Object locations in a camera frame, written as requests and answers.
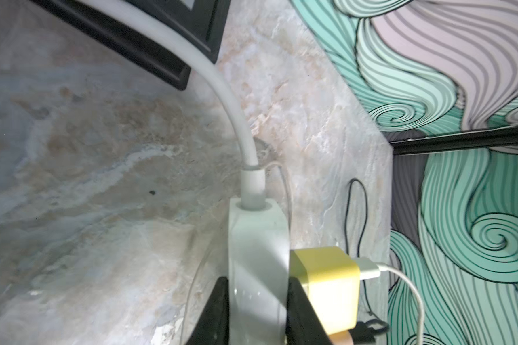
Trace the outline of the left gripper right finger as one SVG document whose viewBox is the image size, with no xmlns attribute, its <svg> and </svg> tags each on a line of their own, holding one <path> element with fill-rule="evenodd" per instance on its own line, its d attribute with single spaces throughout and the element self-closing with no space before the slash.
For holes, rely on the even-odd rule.
<svg viewBox="0 0 518 345">
<path fill-rule="evenodd" d="M 289 345 L 332 343 L 296 277 L 289 278 L 286 338 Z"/>
</svg>

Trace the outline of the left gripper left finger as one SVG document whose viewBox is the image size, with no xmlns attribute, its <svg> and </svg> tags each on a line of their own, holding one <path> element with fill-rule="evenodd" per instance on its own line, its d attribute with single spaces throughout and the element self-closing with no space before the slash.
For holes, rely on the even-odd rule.
<svg viewBox="0 0 518 345">
<path fill-rule="evenodd" d="M 228 345 L 230 343 L 229 281 L 219 277 L 186 344 Z"/>
</svg>

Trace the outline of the white power strip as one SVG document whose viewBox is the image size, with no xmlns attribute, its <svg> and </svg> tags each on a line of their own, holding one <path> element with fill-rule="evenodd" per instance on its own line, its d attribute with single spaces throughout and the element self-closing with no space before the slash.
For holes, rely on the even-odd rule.
<svg viewBox="0 0 518 345">
<path fill-rule="evenodd" d="M 289 252 L 289 223 L 276 201 L 246 211 L 230 200 L 230 344 L 284 344 Z"/>
</svg>

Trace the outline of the yellow charger adapter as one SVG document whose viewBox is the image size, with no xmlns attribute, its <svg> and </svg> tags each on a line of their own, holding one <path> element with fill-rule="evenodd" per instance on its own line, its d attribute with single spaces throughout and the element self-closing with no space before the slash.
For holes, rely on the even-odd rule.
<svg viewBox="0 0 518 345">
<path fill-rule="evenodd" d="M 326 334 L 355 328 L 360 270 L 341 248 L 291 250 L 289 274 L 301 283 Z"/>
</svg>

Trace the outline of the black chessboard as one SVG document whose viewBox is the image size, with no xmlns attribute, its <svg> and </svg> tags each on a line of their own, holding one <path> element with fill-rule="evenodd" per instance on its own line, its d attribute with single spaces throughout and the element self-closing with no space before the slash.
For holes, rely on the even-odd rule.
<svg viewBox="0 0 518 345">
<path fill-rule="evenodd" d="M 178 90 L 191 70 L 212 72 L 229 1 L 37 1 Z"/>
</svg>

